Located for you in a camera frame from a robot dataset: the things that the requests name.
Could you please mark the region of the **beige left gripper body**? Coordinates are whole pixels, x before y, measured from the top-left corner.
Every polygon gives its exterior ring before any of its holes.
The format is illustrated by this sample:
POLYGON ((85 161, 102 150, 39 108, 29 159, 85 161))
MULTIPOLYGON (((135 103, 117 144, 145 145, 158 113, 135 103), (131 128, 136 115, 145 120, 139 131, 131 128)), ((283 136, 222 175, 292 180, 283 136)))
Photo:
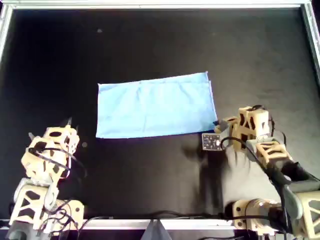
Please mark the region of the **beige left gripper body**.
POLYGON ((70 154, 76 152, 80 138, 77 130, 71 126, 48 127, 44 138, 53 142, 54 146, 67 151, 70 154))

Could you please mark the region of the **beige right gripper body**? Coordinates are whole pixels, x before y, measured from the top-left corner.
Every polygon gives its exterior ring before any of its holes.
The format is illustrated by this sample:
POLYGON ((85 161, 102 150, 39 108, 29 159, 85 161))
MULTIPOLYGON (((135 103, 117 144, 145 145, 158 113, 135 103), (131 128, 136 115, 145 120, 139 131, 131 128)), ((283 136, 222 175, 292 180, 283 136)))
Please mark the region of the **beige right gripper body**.
MULTIPOLYGON (((238 116, 226 117, 223 120, 227 123, 228 126, 228 137, 238 138, 238 125, 240 118, 238 116)), ((224 146, 233 146, 234 148, 241 148, 241 143, 237 140, 227 139, 224 141, 224 146)))

